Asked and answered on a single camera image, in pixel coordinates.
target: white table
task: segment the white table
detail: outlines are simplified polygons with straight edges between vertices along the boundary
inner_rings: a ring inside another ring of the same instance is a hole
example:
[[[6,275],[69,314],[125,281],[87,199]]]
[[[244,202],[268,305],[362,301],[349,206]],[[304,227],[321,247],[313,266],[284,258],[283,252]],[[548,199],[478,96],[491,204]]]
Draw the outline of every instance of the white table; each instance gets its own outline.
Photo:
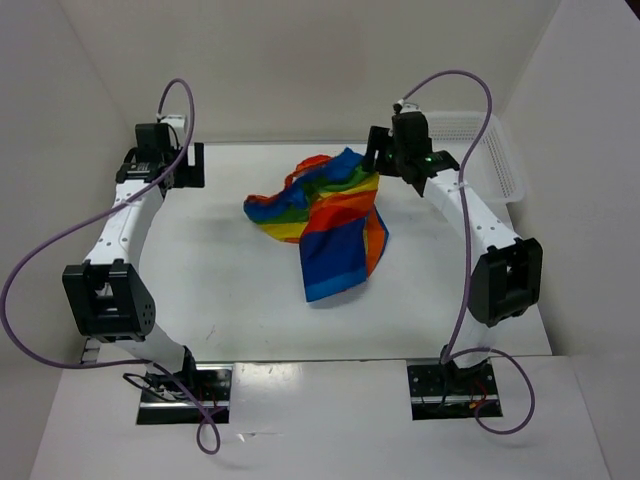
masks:
[[[473,419],[412,421],[403,361],[237,364],[216,457],[197,449],[195,425],[135,425],[139,392],[120,375],[140,367],[66,371],[31,480],[608,479],[571,362],[522,365],[536,414],[496,437]],[[512,426],[527,390],[506,360],[494,369],[505,418],[487,422]]]
[[[363,150],[362,145],[353,146]],[[462,158],[464,144],[439,145]],[[216,145],[206,148],[206,188],[173,190],[147,237],[140,271],[157,322],[198,361],[297,361],[437,357],[462,294],[464,244],[402,180],[383,178],[377,206],[388,248],[367,283],[328,299],[304,299],[298,248],[277,242],[242,211],[248,194],[282,188],[296,163],[344,145]],[[468,178],[487,189],[478,165]],[[504,205],[494,206],[508,222]],[[498,328],[497,347],[551,353],[537,308]]]
[[[297,248],[245,218],[246,194],[278,189],[306,156],[338,146],[208,147],[207,188],[172,191],[150,231],[141,273],[158,322],[201,361],[436,357],[462,287],[463,244],[397,179],[383,179],[388,250],[363,287],[304,301]],[[504,206],[496,208],[508,222]],[[536,389],[529,427],[512,437],[473,419],[411,419],[401,360],[238,363],[231,418],[216,457],[194,425],[136,426],[139,392],[122,367],[62,375],[31,480],[607,479],[571,362],[551,357],[536,308],[503,322],[498,345],[522,358]],[[122,358],[116,347],[100,360]],[[494,360],[504,419],[528,408],[526,387]]]

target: cable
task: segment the cable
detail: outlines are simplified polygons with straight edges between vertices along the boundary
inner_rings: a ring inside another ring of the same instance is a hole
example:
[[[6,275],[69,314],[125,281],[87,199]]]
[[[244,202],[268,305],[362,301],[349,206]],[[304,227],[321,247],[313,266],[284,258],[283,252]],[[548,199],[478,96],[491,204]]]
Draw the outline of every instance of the cable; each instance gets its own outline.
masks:
[[[496,350],[494,348],[488,348],[488,347],[477,347],[477,348],[468,348],[466,350],[462,350],[460,352],[457,352],[455,354],[451,354],[451,352],[453,351],[453,347],[456,343],[456,341],[458,340],[458,335],[460,334],[460,329],[462,328],[462,322],[464,321],[464,316],[467,310],[467,305],[469,303],[469,294],[471,291],[471,222],[469,220],[469,205],[467,203],[467,194],[465,192],[465,188],[464,188],[464,171],[465,168],[467,167],[467,163],[469,162],[469,158],[471,158],[471,154],[473,153],[473,151],[475,150],[476,146],[478,145],[478,143],[480,143],[480,140],[482,139],[482,137],[484,136],[487,127],[489,126],[489,121],[491,120],[491,114],[493,112],[493,98],[491,96],[491,90],[489,89],[489,86],[486,84],[486,82],[484,80],[482,80],[480,77],[478,77],[476,74],[468,72],[466,70],[443,70],[442,72],[438,72],[435,73],[433,75],[431,75],[430,77],[425,78],[424,80],[422,80],[420,83],[418,83],[415,87],[413,87],[411,90],[409,90],[407,92],[407,94],[402,97],[402,100],[408,100],[409,97],[411,97],[414,93],[416,93],[418,90],[420,90],[423,86],[425,86],[427,83],[431,82],[432,80],[435,80],[436,78],[440,78],[440,77],[444,77],[446,75],[459,75],[459,76],[463,76],[463,77],[467,77],[470,78],[474,81],[476,81],[484,90],[484,93],[487,97],[487,113],[484,117],[484,121],[482,122],[482,126],[480,127],[480,130],[478,131],[478,134],[476,135],[476,137],[473,139],[473,142],[471,142],[471,145],[469,146],[469,149],[467,150],[467,153],[465,153],[463,159],[462,159],[462,163],[460,164],[460,172],[458,173],[458,185],[460,185],[460,203],[462,204],[462,217],[464,219],[464,243],[465,243],[465,274],[464,274],[464,290],[463,290],[463,295],[462,295],[462,301],[460,302],[460,310],[458,312],[458,318],[456,320],[455,326],[453,328],[453,332],[451,333],[451,338],[449,339],[449,343],[447,344],[447,348],[445,349],[445,351],[442,354],[442,357],[440,358],[440,362],[442,364],[445,364],[457,357],[461,357],[463,355],[467,355],[469,353],[480,353],[480,352],[494,352],[497,353],[498,355],[506,358],[507,360],[509,360],[520,372],[520,374],[522,375],[522,378],[524,379],[525,383],[527,384],[527,388],[529,389],[529,395],[531,397],[531,407],[529,408],[529,413],[527,414],[526,418],[516,427],[508,429],[508,430],[496,430],[494,428],[488,427],[487,425],[485,425],[484,423],[482,423],[482,421],[480,420],[479,417],[479,412],[482,408],[484,408],[486,405],[488,405],[491,402],[484,402],[482,405],[479,405],[476,409],[475,409],[475,417],[476,417],[476,421],[478,422],[478,424],[484,428],[485,430],[487,430],[488,432],[491,433],[495,433],[496,435],[511,435],[512,433],[516,433],[519,432],[520,430],[522,430],[524,427],[526,427],[529,422],[531,421],[531,418],[533,417],[533,412],[535,411],[535,407],[536,407],[536,395],[535,392],[533,391],[533,386],[531,385],[531,380],[529,379],[529,377],[527,376],[526,372],[522,369],[522,367],[520,366],[520,364],[515,360],[515,358],[513,358],[511,355],[509,355],[508,353],[505,353],[501,350]]]
[[[189,87],[187,82],[185,82],[181,78],[174,78],[173,80],[171,80],[167,84],[167,86],[165,87],[164,91],[162,92],[162,96],[160,97],[160,104],[158,106],[158,116],[162,115],[162,108],[163,108],[164,102],[165,102],[165,100],[167,98],[167,94],[169,93],[171,88],[175,84],[178,84],[178,83],[184,87],[184,90],[185,90],[185,92],[187,94],[187,99],[189,101],[189,118],[190,118],[191,121],[189,122],[189,128],[188,128],[188,131],[187,131],[187,135],[185,137],[185,145],[188,146],[188,145],[191,144],[191,139],[193,138],[193,128],[194,128],[194,125],[195,125],[195,104],[194,104],[194,100],[193,100],[193,93],[191,92],[191,88]],[[54,243],[56,243],[59,240],[62,240],[63,238],[71,235],[72,233],[75,233],[78,230],[81,230],[82,228],[84,228],[84,227],[86,227],[88,225],[91,225],[91,224],[93,224],[93,223],[95,223],[95,222],[97,222],[99,220],[102,220],[105,217],[113,215],[114,213],[117,213],[117,212],[119,212],[120,210],[122,210],[124,208],[128,208],[131,202],[134,202],[138,198],[140,198],[143,195],[145,195],[151,189],[155,188],[162,181],[164,181],[169,175],[171,175],[173,173],[173,171],[176,168],[178,168],[178,165],[180,164],[180,162],[182,162],[182,160],[184,160],[184,158],[186,157],[186,154],[187,154],[187,147],[185,146],[184,148],[182,148],[182,150],[180,150],[180,152],[178,153],[178,156],[173,161],[173,163],[171,165],[169,165],[164,170],[164,172],[162,172],[162,174],[158,178],[156,178],[151,183],[149,183],[147,186],[145,186],[144,188],[140,189],[139,191],[137,191],[136,193],[131,195],[131,197],[129,197],[129,201],[127,203],[124,203],[124,202],[120,203],[120,204],[118,204],[118,205],[116,205],[116,206],[114,206],[114,207],[112,207],[112,208],[110,208],[108,210],[105,210],[102,213],[98,213],[97,215],[94,215],[93,217],[88,218],[87,220],[85,220],[83,222],[80,222],[80,223],[78,223],[76,225],[73,225],[73,226],[67,228],[66,230],[63,230],[62,232],[52,236],[48,240],[45,240],[43,243],[41,243],[40,245],[35,247],[29,253],[27,253],[21,260],[19,260],[18,263],[15,265],[15,267],[13,267],[13,269],[9,273],[9,276],[7,277],[7,279],[6,279],[5,283],[4,283],[4,286],[2,287],[2,293],[0,293],[0,322],[2,322],[2,327],[4,328],[4,331],[6,332],[7,336],[9,337],[9,339],[13,342],[13,344],[22,353],[24,353],[28,357],[32,358],[33,360],[35,360],[35,361],[37,361],[39,363],[42,363],[44,365],[47,365],[49,367],[61,368],[61,369],[66,369],[66,370],[90,370],[90,369],[94,369],[94,368],[114,367],[114,366],[117,366],[117,365],[149,365],[149,364],[151,364],[152,366],[154,366],[155,368],[157,368],[158,370],[163,372],[165,375],[167,375],[171,379],[171,381],[176,384],[176,386],[187,396],[187,398],[189,398],[189,400],[191,400],[193,402],[193,404],[196,406],[196,408],[202,413],[202,416],[203,416],[204,420],[198,426],[198,430],[197,430],[197,433],[196,433],[196,443],[198,444],[198,447],[200,448],[200,450],[202,450],[204,453],[207,453],[209,455],[213,455],[213,454],[217,453],[220,450],[220,433],[218,432],[218,428],[217,428],[215,422],[213,421],[213,418],[209,414],[208,410],[191,394],[191,392],[189,392],[187,387],[185,387],[182,384],[182,382],[180,382],[180,380],[178,380],[174,375],[172,375],[167,369],[165,369],[161,365],[158,365],[155,362],[152,362],[150,360],[144,360],[144,359],[117,360],[117,361],[113,361],[113,362],[94,363],[94,364],[74,364],[74,363],[64,363],[64,362],[58,362],[58,361],[55,361],[55,360],[49,360],[48,358],[45,358],[45,357],[37,354],[36,352],[32,351],[29,347],[27,347],[24,343],[22,343],[22,341],[16,336],[15,332],[13,331],[13,328],[11,328],[11,324],[9,323],[9,319],[7,317],[7,299],[9,297],[9,291],[11,289],[11,286],[13,285],[13,282],[15,281],[15,279],[18,276],[18,274],[20,273],[20,271],[24,268],[24,266],[27,263],[29,263],[29,261],[33,257],[38,255],[40,252],[42,252],[47,247],[53,245]],[[216,447],[213,450],[207,449],[202,444],[202,441],[200,439],[200,435],[202,433],[202,428],[204,427],[204,425],[210,425],[211,428],[213,429],[214,434],[215,434]]]

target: orange fabric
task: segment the orange fabric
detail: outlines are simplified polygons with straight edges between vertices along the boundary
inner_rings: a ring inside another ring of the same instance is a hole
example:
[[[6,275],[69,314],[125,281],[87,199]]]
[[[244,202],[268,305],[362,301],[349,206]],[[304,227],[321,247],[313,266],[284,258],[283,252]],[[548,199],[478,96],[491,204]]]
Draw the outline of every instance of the orange fabric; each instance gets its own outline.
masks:
[[[315,215],[323,208],[334,206],[343,208],[352,208],[368,212],[371,210],[371,205],[376,198],[375,191],[360,192],[351,195],[344,195],[341,193],[334,193],[330,197],[323,198],[311,205],[311,216]]]
[[[291,186],[293,181],[298,178],[300,175],[310,172],[311,170],[315,170],[322,165],[325,165],[329,160],[333,157],[329,155],[316,155],[315,157],[309,157],[306,160],[300,162],[293,173],[287,175],[287,178],[284,179],[284,186],[288,188]]]
[[[367,250],[367,275],[371,275],[371,272],[376,268],[382,256],[386,240],[385,231],[382,225],[380,225],[378,215],[375,211],[369,214],[365,228],[367,229],[367,240],[369,242],[369,248]]]

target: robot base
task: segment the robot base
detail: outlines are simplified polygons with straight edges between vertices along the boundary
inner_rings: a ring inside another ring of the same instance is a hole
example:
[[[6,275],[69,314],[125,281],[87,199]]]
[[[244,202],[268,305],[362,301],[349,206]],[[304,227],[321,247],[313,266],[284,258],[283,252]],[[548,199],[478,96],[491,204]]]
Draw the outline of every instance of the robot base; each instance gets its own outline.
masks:
[[[502,417],[500,398],[490,360],[452,381],[447,366],[438,359],[407,361],[407,376],[414,420],[469,418],[481,402],[481,417]]]

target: red wire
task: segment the red wire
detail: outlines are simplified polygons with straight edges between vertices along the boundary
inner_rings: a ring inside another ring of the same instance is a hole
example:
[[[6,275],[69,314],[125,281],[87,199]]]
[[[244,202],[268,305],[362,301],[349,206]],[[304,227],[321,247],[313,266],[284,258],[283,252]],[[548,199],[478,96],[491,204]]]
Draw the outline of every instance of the red wire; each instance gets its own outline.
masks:
[[[476,406],[475,406],[475,408],[478,408],[480,405],[482,405],[484,402],[487,401],[487,396],[489,395],[489,392],[487,392],[487,389],[480,382],[480,380],[476,379],[475,384],[482,391],[482,398],[480,399],[479,402],[476,402]]]

